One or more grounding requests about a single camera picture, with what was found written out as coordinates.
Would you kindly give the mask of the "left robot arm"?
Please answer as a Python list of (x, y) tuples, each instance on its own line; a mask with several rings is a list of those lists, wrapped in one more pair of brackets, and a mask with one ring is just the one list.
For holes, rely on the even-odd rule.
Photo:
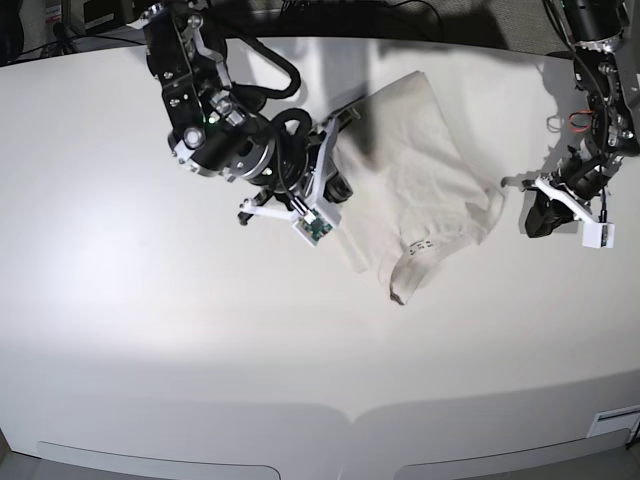
[[(613, 53), (583, 43), (571, 53), (590, 123), (583, 150), (572, 150), (553, 172), (522, 182), (535, 195), (525, 219), (531, 238), (575, 221), (611, 233), (606, 216), (593, 217), (588, 205), (603, 195), (617, 158), (637, 150)], [(350, 114), (330, 149), (338, 169), (330, 191), (348, 193), (338, 208), (342, 241), (366, 249), (484, 240), (498, 221), (503, 196), (460, 151), (425, 73), (386, 85), (355, 102)]]

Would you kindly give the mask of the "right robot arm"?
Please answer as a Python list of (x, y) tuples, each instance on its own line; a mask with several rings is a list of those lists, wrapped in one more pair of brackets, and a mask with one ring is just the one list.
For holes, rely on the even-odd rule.
[(191, 1), (159, 1), (142, 10), (146, 61), (159, 82), (171, 131), (172, 155), (191, 172), (243, 180), (257, 194), (240, 205), (238, 221), (255, 216), (289, 219), (311, 228), (336, 226), (338, 205), (353, 194), (332, 159), (337, 135), (356, 112), (345, 107), (316, 123), (301, 108), (273, 118), (270, 100), (294, 96), (298, 69), (259, 40), (243, 42), (288, 77), (283, 89), (234, 81), (227, 43), (207, 10)]

